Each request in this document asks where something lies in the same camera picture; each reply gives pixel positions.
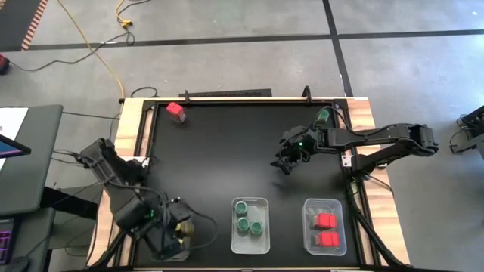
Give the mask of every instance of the keyboard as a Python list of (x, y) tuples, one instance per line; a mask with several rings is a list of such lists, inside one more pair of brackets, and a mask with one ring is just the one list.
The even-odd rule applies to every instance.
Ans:
[(0, 265), (8, 264), (14, 245), (14, 219), (0, 219)]

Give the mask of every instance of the black tabletop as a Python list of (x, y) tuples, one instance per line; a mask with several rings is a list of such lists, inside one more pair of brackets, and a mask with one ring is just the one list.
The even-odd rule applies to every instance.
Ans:
[[(317, 155), (285, 176), (269, 163), (284, 131), (308, 125), (321, 106), (231, 105), (186, 108), (188, 120), (174, 123), (159, 111), (148, 186), (180, 196), (217, 221), (219, 237), (194, 250), (186, 261), (157, 262), (140, 242), (136, 267), (348, 267), (358, 265), (355, 235), (343, 192), (338, 155)], [(240, 196), (269, 202), (271, 248), (264, 255), (231, 251), (231, 202)], [(343, 206), (347, 252), (344, 256), (311, 255), (303, 244), (303, 204), (308, 198), (337, 199)], [(213, 234), (212, 224), (194, 217), (193, 244)]]
[(0, 170), (0, 216), (39, 208), (62, 109), (61, 105), (29, 108), (15, 140), (32, 153), (7, 159)]
[[(12, 258), (28, 254), (28, 271), (43, 271), (48, 251), (49, 235), (54, 223), (54, 209), (40, 209), (19, 217), (19, 227), (14, 241)], [(0, 265), (0, 272), (7, 270), (7, 265)]]

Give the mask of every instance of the table leg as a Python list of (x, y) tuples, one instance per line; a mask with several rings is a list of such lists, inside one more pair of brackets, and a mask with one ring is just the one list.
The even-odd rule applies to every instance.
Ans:
[(94, 220), (98, 213), (98, 204), (80, 199), (79, 197), (72, 196), (68, 193), (60, 192), (59, 190), (50, 187), (44, 187), (40, 206), (42, 208), (52, 207), (59, 212), (67, 212)]

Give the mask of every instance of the red cube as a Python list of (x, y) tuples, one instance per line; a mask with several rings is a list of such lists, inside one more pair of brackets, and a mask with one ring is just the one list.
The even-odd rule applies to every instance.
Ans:
[(315, 237), (316, 245), (324, 247), (339, 247), (340, 235), (336, 231), (321, 232)]
[(313, 227), (322, 228), (322, 229), (336, 228), (337, 227), (336, 215), (332, 215), (328, 213), (320, 213), (319, 215), (316, 215), (313, 220)]
[(171, 113), (172, 118), (175, 121), (183, 122), (186, 118), (185, 112), (183, 111), (183, 107), (178, 105), (175, 102), (171, 102), (170, 104), (168, 104), (168, 106), (166, 107), (166, 111)]

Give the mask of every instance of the wooden table frame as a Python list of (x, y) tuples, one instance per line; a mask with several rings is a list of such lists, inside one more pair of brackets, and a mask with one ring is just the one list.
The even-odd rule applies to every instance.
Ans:
[[(352, 128), (355, 130), (375, 128), (373, 115), (371, 114), (370, 102), (366, 97), (314, 97), (313, 100), (345, 100), (348, 106), (349, 119)], [(158, 101), (184, 101), (184, 98), (167, 97), (167, 98), (127, 98), (123, 104), (123, 111), (119, 120), (118, 131), (116, 134), (115, 146), (119, 156), (133, 157), (135, 148), (139, 148), (139, 156), (144, 156), (147, 152), (147, 146), (150, 136), (151, 120), (153, 110), (146, 112), (146, 123), (141, 126), (143, 115), (143, 106), (146, 100)], [(230, 101), (230, 100), (249, 100), (249, 101), (304, 101), (305, 97), (194, 97), (192, 101)], [(143, 133), (141, 142), (137, 143), (138, 134)], [(370, 154), (378, 151), (380, 146), (358, 147), (357, 152), (360, 154)], [(372, 175), (379, 178), (389, 185), (388, 175), (385, 170), (376, 169)], [(384, 241), (386, 246), (402, 262), (409, 264), (407, 249), (403, 239), (402, 229), (400, 227), (399, 216), (396, 211), (395, 202), (391, 192), (381, 185), (374, 182), (365, 183), (365, 192), (371, 214), (371, 220), (374, 229)], [(357, 203), (361, 205), (361, 194), (357, 195)], [(109, 239), (116, 236), (119, 228), (113, 224), (113, 215), (109, 209), (110, 199), (106, 192), (103, 192), (100, 207), (98, 211), (98, 228), (95, 234), (96, 240), (91, 244), (92, 257), (88, 264), (91, 265), (101, 257), (104, 250), (109, 245)], [(374, 257), (370, 241), (365, 231), (359, 226), (361, 244), (365, 264), (373, 264)], [(127, 238), (123, 244), (123, 250), (119, 257), (119, 265), (127, 265), (129, 262), (129, 251), (132, 246), (131, 239)]]

